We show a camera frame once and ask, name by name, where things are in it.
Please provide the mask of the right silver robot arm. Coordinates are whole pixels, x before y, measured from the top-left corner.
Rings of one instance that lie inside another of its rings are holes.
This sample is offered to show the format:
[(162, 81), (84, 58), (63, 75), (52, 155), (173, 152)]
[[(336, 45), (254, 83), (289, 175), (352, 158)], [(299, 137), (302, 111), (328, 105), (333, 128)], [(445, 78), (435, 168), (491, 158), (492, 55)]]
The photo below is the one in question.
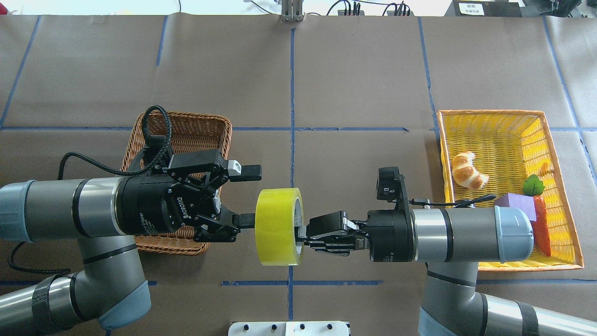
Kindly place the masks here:
[(594, 321), (476, 291), (480, 262), (522, 261), (533, 248), (531, 223), (516, 208), (371, 210), (365, 221), (345, 212), (303, 224), (299, 245), (346, 257), (367, 249), (373, 262), (424, 262), (421, 336), (594, 336)]

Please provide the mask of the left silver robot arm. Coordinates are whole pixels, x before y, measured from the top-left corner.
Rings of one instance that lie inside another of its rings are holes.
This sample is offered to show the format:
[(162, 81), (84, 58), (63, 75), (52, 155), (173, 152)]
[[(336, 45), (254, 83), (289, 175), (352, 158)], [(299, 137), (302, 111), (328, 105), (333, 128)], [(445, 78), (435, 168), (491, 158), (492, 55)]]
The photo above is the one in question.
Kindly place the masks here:
[(194, 227), (200, 242), (230, 243), (254, 215), (220, 203), (227, 182), (260, 181), (260, 165), (226, 160), (220, 150), (167, 154), (143, 172), (112, 178), (30, 180), (1, 189), (1, 238), (75, 239), (84, 269), (58, 272), (1, 296), (3, 336), (44, 336), (96, 320), (112, 330), (151, 308), (135, 237)]

